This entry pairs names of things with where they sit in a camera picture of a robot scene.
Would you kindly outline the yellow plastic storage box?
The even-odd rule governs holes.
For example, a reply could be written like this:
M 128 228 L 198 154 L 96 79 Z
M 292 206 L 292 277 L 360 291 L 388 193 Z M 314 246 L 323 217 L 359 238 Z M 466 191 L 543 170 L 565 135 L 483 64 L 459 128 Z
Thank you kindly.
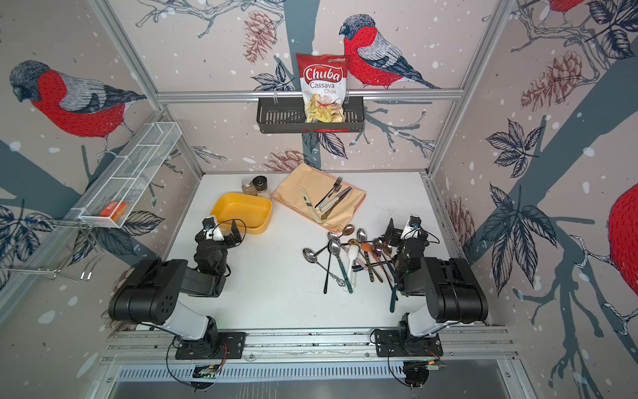
M 259 196 L 228 193 L 221 196 L 210 215 L 223 225 L 230 226 L 233 219 L 244 221 L 249 234 L 263 234 L 272 218 L 272 201 Z

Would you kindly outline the white plastic spoon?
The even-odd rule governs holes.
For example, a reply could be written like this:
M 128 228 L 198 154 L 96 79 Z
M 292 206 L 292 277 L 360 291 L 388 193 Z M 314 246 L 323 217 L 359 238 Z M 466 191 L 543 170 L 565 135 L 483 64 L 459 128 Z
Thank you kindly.
M 348 241 L 348 250 L 347 250 L 347 258 L 348 258 L 348 279 L 353 289 L 357 287 L 357 274 L 355 272 L 356 261 L 359 253 L 359 245 L 355 239 L 350 239 Z

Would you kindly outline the copper rose gold spoon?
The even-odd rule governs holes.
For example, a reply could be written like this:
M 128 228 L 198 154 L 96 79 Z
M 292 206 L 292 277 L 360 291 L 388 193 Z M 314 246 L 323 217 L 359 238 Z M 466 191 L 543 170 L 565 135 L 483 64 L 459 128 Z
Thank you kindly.
M 327 239 L 336 239 L 339 240 L 343 236 L 349 236 L 353 234 L 355 231 L 355 226 L 353 224 L 348 224 L 340 233 L 335 233 L 332 231 L 327 232 Z

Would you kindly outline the green handled steel spoon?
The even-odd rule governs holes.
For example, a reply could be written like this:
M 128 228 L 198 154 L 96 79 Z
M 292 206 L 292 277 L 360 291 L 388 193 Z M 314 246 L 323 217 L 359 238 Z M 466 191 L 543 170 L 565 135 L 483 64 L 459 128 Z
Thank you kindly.
M 340 266 L 340 270 L 342 272 L 343 280 L 344 280 L 345 285 L 347 287 L 347 291 L 349 292 L 349 294 L 352 294 L 353 293 L 353 288 L 352 288 L 351 282 L 350 282 L 350 280 L 348 278 L 348 272 L 347 272 L 346 267 L 345 267 L 345 265 L 344 265 L 344 263 L 342 262 L 342 259 L 341 259 L 341 252 L 342 252 L 341 243 L 337 239 L 331 239 L 329 241 L 329 243 L 328 243 L 328 249 L 329 249 L 330 253 L 333 256 L 336 257 L 337 262 L 338 262 L 338 264 Z

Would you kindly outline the blue metal spoon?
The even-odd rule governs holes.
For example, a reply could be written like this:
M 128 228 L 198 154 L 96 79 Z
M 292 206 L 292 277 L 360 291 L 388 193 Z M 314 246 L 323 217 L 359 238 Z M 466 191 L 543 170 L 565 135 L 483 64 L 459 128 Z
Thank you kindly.
M 329 280 L 331 279 L 331 276 L 332 276 L 332 274 L 331 274 L 331 264 L 332 264 L 331 242 L 332 242 L 333 239 L 334 239 L 334 237 L 332 236 L 332 233 L 329 233 L 328 234 L 328 243 L 327 243 L 327 250 L 329 252 L 329 256 L 328 256 L 326 277 L 325 277 L 324 286 L 323 286 L 323 293 L 324 294 L 327 294 Z

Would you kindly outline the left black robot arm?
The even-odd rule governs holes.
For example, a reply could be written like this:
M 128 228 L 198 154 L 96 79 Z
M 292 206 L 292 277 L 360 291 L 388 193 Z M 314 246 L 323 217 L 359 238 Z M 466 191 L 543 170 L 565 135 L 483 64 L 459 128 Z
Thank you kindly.
M 219 297 L 232 274 L 228 251 L 241 245 L 247 232 L 241 219 L 204 219 L 195 236 L 196 267 L 189 267 L 186 259 L 142 260 L 109 302 L 109 317 L 172 334 L 178 360 L 240 358 L 246 334 L 220 332 L 213 317 L 189 308 L 179 296 Z

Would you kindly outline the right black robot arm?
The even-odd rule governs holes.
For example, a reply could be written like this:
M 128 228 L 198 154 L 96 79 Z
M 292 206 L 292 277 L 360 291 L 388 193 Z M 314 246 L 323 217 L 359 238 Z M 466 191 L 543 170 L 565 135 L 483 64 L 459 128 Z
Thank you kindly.
M 484 322 L 488 317 L 488 300 L 468 262 L 427 257 L 430 236 L 421 227 L 421 219 L 412 216 L 402 229 L 390 220 L 380 238 L 383 249 L 395 250 L 386 262 L 392 275 L 390 311 L 395 311 L 400 295 L 425 298 L 425 305 L 404 314 L 397 330 L 389 331 L 390 337 L 382 340 L 380 345 L 389 352 L 436 357 L 440 351 L 430 344 L 440 331 L 457 324 Z

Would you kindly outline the orange plastic spoon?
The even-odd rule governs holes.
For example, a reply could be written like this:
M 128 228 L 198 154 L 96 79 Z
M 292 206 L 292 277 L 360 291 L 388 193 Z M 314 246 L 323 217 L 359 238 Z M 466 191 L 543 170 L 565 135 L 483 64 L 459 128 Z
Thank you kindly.
M 392 284 L 392 281 L 391 281 L 391 278 L 390 278 L 390 274 L 384 268 L 385 264 L 381 261 L 380 255 L 377 255 L 374 252 L 374 247 L 370 243 L 369 243 L 368 251 L 369 251 L 370 259 L 373 259 L 373 262 L 376 263 L 378 267 L 380 267 L 380 270 L 381 270 L 382 274 L 385 275 L 385 279 L 383 279 L 383 282 L 385 281 L 385 282 L 387 282 L 387 284 Z

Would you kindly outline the orange box on shelf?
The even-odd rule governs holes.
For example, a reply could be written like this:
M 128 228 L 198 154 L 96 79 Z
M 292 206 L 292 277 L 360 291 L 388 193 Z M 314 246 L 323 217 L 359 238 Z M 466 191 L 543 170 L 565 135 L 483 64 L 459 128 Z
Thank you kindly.
M 113 201 L 106 208 L 104 208 L 98 216 L 101 218 L 108 218 L 117 222 L 122 216 L 125 215 L 127 210 L 127 204 L 122 201 Z

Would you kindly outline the glass spice jar brown contents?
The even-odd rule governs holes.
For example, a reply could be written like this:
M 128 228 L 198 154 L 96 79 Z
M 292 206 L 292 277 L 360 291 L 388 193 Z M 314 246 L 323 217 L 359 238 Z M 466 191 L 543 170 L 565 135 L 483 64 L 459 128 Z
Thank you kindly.
M 257 190 L 254 186 L 253 180 L 251 178 L 244 178 L 242 180 L 242 191 L 244 192 L 244 194 L 248 195 L 248 196 L 256 196 L 257 195 Z

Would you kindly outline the glass spice jar black lid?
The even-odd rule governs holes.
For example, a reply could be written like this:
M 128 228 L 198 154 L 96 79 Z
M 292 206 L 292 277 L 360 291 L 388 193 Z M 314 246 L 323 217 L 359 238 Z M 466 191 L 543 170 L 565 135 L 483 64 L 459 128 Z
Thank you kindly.
M 253 178 L 252 183 L 256 190 L 257 196 L 267 198 L 269 200 L 272 198 L 272 194 L 268 188 L 268 180 L 266 176 L 256 176 Z

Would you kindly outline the beige cloth napkin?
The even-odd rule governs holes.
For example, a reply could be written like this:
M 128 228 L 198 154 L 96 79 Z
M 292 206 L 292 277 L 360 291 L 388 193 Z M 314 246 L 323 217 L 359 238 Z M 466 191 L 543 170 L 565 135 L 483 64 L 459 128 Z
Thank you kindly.
M 337 178 L 335 176 L 314 169 L 306 164 L 301 164 L 275 189 L 274 193 L 272 193 L 272 198 L 315 222 L 302 199 L 300 188 L 303 187 L 307 191 L 315 208 L 327 192 L 330 191 L 336 180 Z M 335 233 L 341 232 L 345 226 L 352 221 L 355 213 L 366 198 L 365 191 L 349 185 L 345 180 L 342 180 L 341 189 L 337 194 L 334 194 L 331 199 L 334 199 L 347 187 L 352 187 L 352 192 L 327 212 L 322 212 L 321 209 L 315 208 L 323 220 L 321 226 Z

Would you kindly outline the red cassava chips bag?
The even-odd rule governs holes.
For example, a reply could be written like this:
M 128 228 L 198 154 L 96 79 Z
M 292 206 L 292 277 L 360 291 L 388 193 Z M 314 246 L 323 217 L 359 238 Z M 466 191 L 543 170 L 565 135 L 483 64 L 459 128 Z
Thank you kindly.
M 345 121 L 349 56 L 297 54 L 306 123 Z

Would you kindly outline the pink handled steel spoon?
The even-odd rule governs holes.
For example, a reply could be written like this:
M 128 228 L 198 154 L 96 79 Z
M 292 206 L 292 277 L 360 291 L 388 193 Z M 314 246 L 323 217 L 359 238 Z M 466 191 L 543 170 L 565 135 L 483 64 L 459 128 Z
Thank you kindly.
M 380 283 L 383 283 L 382 277 L 380 277 L 380 274 L 378 274 L 375 268 L 372 266 L 370 256 L 369 256 L 369 251 L 368 251 L 368 247 L 369 247 L 368 237 L 364 229 L 360 228 L 357 230 L 357 240 L 359 241 L 361 245 L 362 256 L 366 261 L 370 280 L 372 282 L 374 282 L 375 280 L 378 280 Z

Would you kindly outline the dark green handled spoon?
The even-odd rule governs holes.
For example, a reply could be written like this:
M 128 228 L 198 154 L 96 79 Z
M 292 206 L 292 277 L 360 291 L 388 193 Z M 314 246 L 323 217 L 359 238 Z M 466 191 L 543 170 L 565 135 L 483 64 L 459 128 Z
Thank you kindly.
M 390 312 L 391 313 L 395 312 L 395 303 L 397 301 L 396 289 L 397 289 L 396 282 L 393 281 L 391 284 L 391 295 L 390 295 Z

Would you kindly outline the cream handled knife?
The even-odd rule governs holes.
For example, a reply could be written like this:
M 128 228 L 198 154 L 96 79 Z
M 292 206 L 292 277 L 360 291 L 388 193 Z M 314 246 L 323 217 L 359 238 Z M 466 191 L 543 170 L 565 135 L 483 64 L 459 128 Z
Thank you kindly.
M 307 206 L 307 209 L 309 210 L 310 216 L 312 216 L 312 219 L 314 219 L 317 224 L 323 224 L 323 220 L 321 219 L 321 216 L 317 213 L 316 209 L 314 208 L 314 205 L 312 204 L 312 201 L 307 191 L 303 187 L 301 187 L 300 193 L 302 195 L 302 199 L 304 200 L 304 203 Z

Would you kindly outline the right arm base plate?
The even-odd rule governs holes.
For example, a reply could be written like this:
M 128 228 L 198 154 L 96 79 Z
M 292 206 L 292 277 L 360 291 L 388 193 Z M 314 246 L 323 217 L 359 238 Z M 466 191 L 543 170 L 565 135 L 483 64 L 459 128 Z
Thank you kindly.
M 444 351 L 440 337 L 401 337 L 398 329 L 373 329 L 369 341 L 378 357 L 434 357 Z

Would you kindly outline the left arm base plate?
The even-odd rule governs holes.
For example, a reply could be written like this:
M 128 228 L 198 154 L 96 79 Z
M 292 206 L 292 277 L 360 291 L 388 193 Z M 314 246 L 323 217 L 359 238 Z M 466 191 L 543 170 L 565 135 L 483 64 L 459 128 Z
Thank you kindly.
M 216 332 L 197 341 L 178 340 L 176 360 L 241 359 L 247 338 L 245 332 Z

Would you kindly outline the aluminium frame rail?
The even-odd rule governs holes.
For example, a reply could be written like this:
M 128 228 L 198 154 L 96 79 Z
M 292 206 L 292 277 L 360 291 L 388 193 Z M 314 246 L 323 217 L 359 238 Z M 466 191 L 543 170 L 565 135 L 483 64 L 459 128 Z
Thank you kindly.
M 229 329 L 221 332 L 245 332 L 241 359 L 229 362 L 362 362 L 380 360 L 369 341 L 373 328 L 343 329 Z M 504 327 L 454 325 L 438 333 L 444 354 L 441 360 L 508 359 L 519 356 L 518 347 Z M 108 362 L 204 362 L 176 360 L 176 340 L 167 332 L 119 332 L 109 342 L 101 363 Z M 423 358 L 434 357 L 397 357 Z

